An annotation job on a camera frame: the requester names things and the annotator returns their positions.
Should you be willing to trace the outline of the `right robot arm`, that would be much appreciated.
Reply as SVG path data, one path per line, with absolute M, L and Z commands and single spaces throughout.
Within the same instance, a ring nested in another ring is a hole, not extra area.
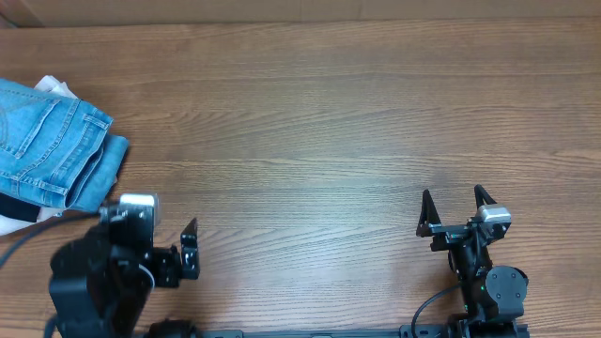
M 446 252 L 457 284 L 426 300 L 410 322 L 410 335 L 420 337 L 420 314 L 431 303 L 456 290 L 464 301 L 462 314 L 450 315 L 447 322 L 428 331 L 438 337 L 528 337 L 526 325 L 517 319 L 524 315 L 529 278 L 521 269 L 493 264 L 487 246 L 503 239 L 511 225 L 507 207 L 497 203 L 478 184 L 474 187 L 475 215 L 464 224 L 444 225 L 430 191 L 423 191 L 416 235 L 431 238 L 433 252 Z

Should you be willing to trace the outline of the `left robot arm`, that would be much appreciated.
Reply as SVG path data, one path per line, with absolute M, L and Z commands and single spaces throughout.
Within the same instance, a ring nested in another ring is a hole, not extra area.
M 132 337 L 152 291 L 198 278 L 197 221 L 169 248 L 153 243 L 157 223 L 155 203 L 111 203 L 97 225 L 55 252 L 49 294 L 56 313 L 45 336 Z

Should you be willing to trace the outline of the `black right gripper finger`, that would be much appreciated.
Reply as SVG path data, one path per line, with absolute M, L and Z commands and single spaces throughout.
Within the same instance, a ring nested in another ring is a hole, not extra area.
M 485 190 L 485 188 L 481 184 L 477 184 L 474 186 L 474 197 L 477 208 L 480 208 L 485 205 L 496 204 L 496 201 L 490 196 L 490 194 Z
M 430 229 L 441 226 L 441 220 L 429 190 L 424 190 L 418 229 Z

